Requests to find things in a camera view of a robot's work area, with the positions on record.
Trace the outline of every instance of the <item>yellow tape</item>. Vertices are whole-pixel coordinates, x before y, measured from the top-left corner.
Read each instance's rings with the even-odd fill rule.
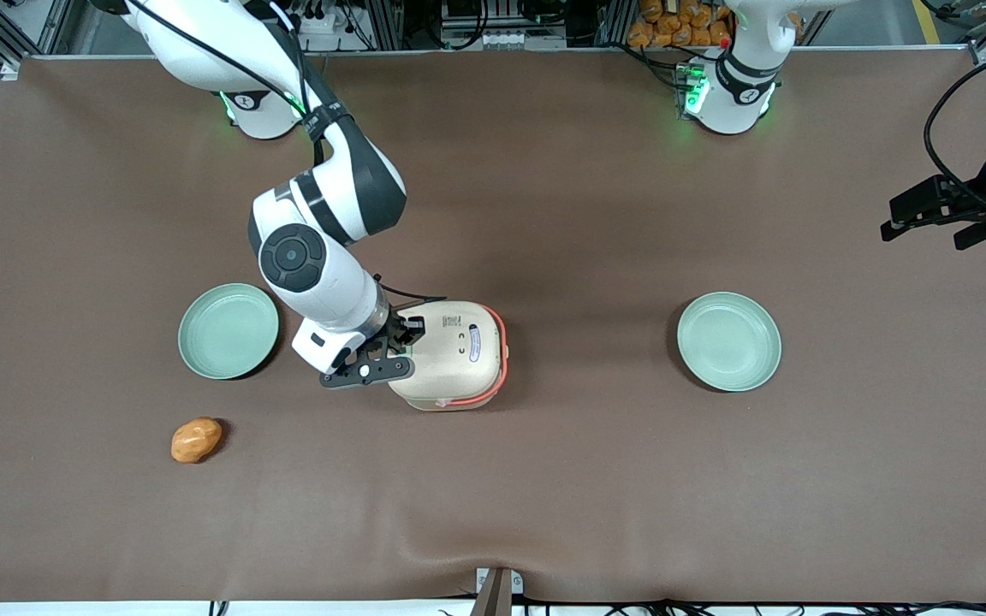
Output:
[[[919,19],[919,30],[923,31],[923,39],[926,40],[927,45],[941,43],[938,30],[935,29],[935,17],[930,15],[930,9],[924,7],[919,0],[912,0],[912,7],[915,9],[915,16]]]

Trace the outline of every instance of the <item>green plate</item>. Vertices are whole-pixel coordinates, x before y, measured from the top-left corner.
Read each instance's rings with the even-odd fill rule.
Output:
[[[276,344],[279,313],[261,289],[232,283],[196,298],[177,330],[181,359],[208,378],[235,378],[258,367]]]
[[[680,316],[676,342],[692,373],[724,391],[763,385],[782,360],[775,319],[737,293],[708,293],[692,301]]]

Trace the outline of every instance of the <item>label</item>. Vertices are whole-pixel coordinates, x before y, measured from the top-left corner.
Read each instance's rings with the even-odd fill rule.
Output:
[[[482,355],[482,335],[478,332],[478,326],[470,326],[470,360],[477,362]]]

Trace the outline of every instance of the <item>cable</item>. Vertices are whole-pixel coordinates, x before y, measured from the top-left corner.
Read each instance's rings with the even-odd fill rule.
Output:
[[[317,167],[319,164],[324,163],[325,152],[322,151],[322,140],[313,138],[313,135],[310,133],[310,124],[308,121],[306,121],[306,118],[309,117],[308,112],[310,109],[310,100],[309,98],[306,97],[306,58],[304,55],[302,55],[302,45],[301,43],[299,43],[298,27],[293,22],[291,22],[291,20],[287,19],[288,15],[286,15],[284,10],[279,8],[276,3],[269,3],[269,7],[278,16],[282,15],[281,23],[285,24],[286,27],[288,27],[287,30],[288,39],[291,40],[291,44],[293,44],[294,46],[294,57],[291,57],[290,59],[291,62],[294,62],[294,65],[299,67],[299,98],[302,101],[302,110],[300,110],[302,114],[302,120],[300,121],[300,124],[302,124],[302,127],[306,130],[306,136],[312,137],[312,143],[314,144],[313,167]],[[293,15],[293,16],[298,22],[299,16],[298,15]]]
[[[435,16],[433,16],[433,19],[425,25],[425,31],[428,34],[428,39],[431,39],[431,42],[433,42],[435,46],[441,48],[441,50],[465,50],[466,47],[470,47],[474,43],[477,43],[478,39],[481,39],[482,34],[485,33],[485,27],[487,27],[490,23],[490,8],[485,4],[486,0],[477,1],[478,17],[474,20],[474,32],[465,43],[459,45],[458,47],[453,47],[450,43],[445,43],[441,38],[439,38],[439,36],[436,36],[436,34],[431,30],[431,24],[435,23]],[[430,0],[428,7],[435,10],[436,4],[438,4],[437,0]]]
[[[411,299],[419,299],[419,300],[421,300],[421,304],[431,304],[431,303],[433,303],[433,301],[443,301],[443,300],[447,299],[447,296],[446,295],[418,295],[417,293],[407,293],[407,292],[404,292],[404,291],[398,291],[398,289],[396,289],[396,288],[391,288],[391,287],[389,287],[387,285],[384,285],[383,284],[383,276],[381,274],[376,274],[376,275],[372,276],[372,278],[375,278],[375,281],[377,283],[379,283],[379,286],[381,286],[384,291],[389,292],[389,293],[394,293],[395,295],[400,295],[402,297],[408,297],[408,298],[411,298]]]
[[[642,50],[641,52],[638,52],[637,50],[635,50],[633,47],[627,45],[626,43],[618,43],[618,42],[603,43],[602,45],[599,45],[598,47],[615,47],[615,48],[618,48],[618,50],[625,51],[627,54],[630,55],[630,57],[632,57],[634,59],[637,59],[638,62],[650,63],[650,65],[653,65],[655,67],[660,67],[660,68],[676,68],[676,65],[674,65],[674,63],[671,63],[671,62],[660,62],[660,60],[654,60],[652,58],[646,57],[644,50]],[[670,45],[669,47],[666,47],[666,48],[668,48],[668,50],[679,50],[679,51],[685,52],[685,54],[687,54],[689,56],[693,56],[693,57],[696,57],[696,58],[702,58],[704,60],[708,60],[708,62],[717,62],[717,60],[721,59],[721,56],[717,56],[717,58],[712,58],[712,57],[707,56],[705,54],[700,54],[700,52],[697,52],[695,50],[688,50],[687,47],[681,47],[679,45]]]
[[[938,19],[954,19],[954,17],[961,16],[961,13],[954,11],[950,4],[943,4],[940,8],[936,8],[934,4],[930,3],[930,0],[919,0],[919,2],[928,11],[935,13],[935,17],[938,17]]]
[[[246,74],[247,77],[250,77],[254,81],[261,83],[262,86],[267,87],[267,89],[271,90],[271,92],[276,94],[279,98],[284,98],[284,100],[287,101],[289,105],[293,106],[294,109],[298,110],[300,116],[304,118],[304,120],[306,119],[306,110],[299,109],[299,105],[297,105],[294,101],[291,101],[290,98],[287,98],[286,95],[284,95],[284,92],[282,92],[281,89],[279,89],[279,87],[274,86],[273,83],[270,83],[269,81],[265,80],[265,78],[261,77],[261,75],[254,73],[253,70],[250,70],[246,66],[242,65],[242,63],[238,62],[238,60],[231,58],[227,54],[223,54],[222,51],[216,50],[215,47],[208,45],[207,43],[203,42],[203,40],[200,40],[199,38],[195,38],[195,36],[193,36],[192,34],[188,34],[188,32],[185,32],[184,30],[181,30],[179,27],[176,27],[172,23],[169,23],[169,21],[165,20],[165,17],[162,17],[161,15],[157,15],[157,13],[154,13],[154,11],[148,9],[147,7],[144,7],[144,5],[140,3],[140,0],[127,0],[127,3],[132,4],[133,7],[136,8],[136,10],[142,13],[142,15],[147,15],[150,17],[150,19],[153,19],[154,21],[157,21],[157,23],[162,24],[170,32],[175,33],[177,36],[181,36],[182,39],[188,40],[189,43],[196,45],[201,50],[209,52],[209,54],[212,54],[216,58],[223,60],[223,62],[229,63],[230,66],[235,67],[236,69],[242,71],[242,73]]]
[[[923,145],[924,147],[927,148],[927,156],[930,157],[931,162],[934,163],[935,167],[937,167],[938,170],[942,172],[942,175],[946,176],[946,179],[949,180],[951,183],[953,183],[955,187],[959,188],[961,192],[969,196],[969,198],[973,198],[977,200],[977,202],[983,205],[986,205],[986,198],[982,198],[982,196],[977,194],[977,192],[971,190],[971,188],[969,188],[969,186],[967,186],[967,184],[965,184],[961,180],[961,178],[958,178],[956,173],[950,171],[950,168],[942,161],[942,157],[938,156],[938,152],[935,151],[935,144],[932,143],[932,141],[930,140],[930,129],[931,126],[935,125],[935,118],[938,117],[938,112],[942,110],[943,106],[946,106],[946,102],[950,100],[950,97],[952,97],[952,95],[956,91],[958,91],[960,87],[965,85],[967,81],[969,81],[973,77],[976,77],[976,75],[983,73],[983,71],[985,70],[986,70],[986,62],[983,62],[981,63],[981,65],[977,65],[975,68],[970,70],[969,73],[964,74],[963,77],[961,77],[961,79],[956,80],[953,83],[953,86],[950,86],[950,89],[946,90],[946,93],[942,94],[942,98],[939,98],[938,102],[935,103],[935,108],[930,110],[930,115],[927,116],[927,124],[924,124],[923,127]],[[928,607],[926,609],[923,609],[923,612],[926,612],[927,609],[934,609],[934,608]]]
[[[676,63],[660,62],[660,60],[654,60],[653,58],[649,58],[649,56],[645,54],[645,47],[641,47],[641,50],[635,50],[633,47],[630,47],[629,45],[623,43],[605,43],[603,45],[600,45],[600,47],[615,47],[618,48],[618,50],[623,50],[631,58],[638,60],[638,62],[643,63],[643,65],[649,68],[650,73],[653,73],[653,77],[655,77],[657,81],[664,83],[665,86],[673,87],[673,89],[675,90],[686,89],[684,86],[678,85],[678,83],[670,80],[668,77],[666,77],[666,75],[657,72],[658,69],[676,70],[676,66],[677,66]],[[688,54],[692,54],[694,56],[698,56],[710,60],[710,62],[716,61],[716,58],[709,58],[707,56],[702,56],[701,54],[698,54],[696,51],[684,50],[684,48],[682,47],[676,47],[676,48],[677,50],[688,52]]]
[[[375,46],[371,45],[371,38],[364,32],[364,28],[360,25],[359,20],[356,19],[352,4],[349,4],[348,0],[337,0],[337,3],[341,5],[341,12],[344,13],[345,19],[353,25],[356,38],[359,39],[360,43],[364,44],[364,47],[367,47],[368,51],[374,51]]]

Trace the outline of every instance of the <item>brown tablecloth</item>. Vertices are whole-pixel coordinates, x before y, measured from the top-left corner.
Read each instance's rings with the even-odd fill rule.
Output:
[[[451,414],[325,391],[286,343],[191,373],[181,314],[263,286],[247,213],[306,137],[250,140],[156,62],[25,62],[0,86],[0,600],[451,595],[502,565],[556,601],[986,601],[986,246],[877,232],[970,66],[799,52],[720,137],[617,52],[331,60],[410,194],[353,252],[508,321],[508,385]],[[978,168],[986,75],[935,137]],[[749,394],[674,350],[717,289],[782,331]],[[173,463],[200,414],[226,448]]]

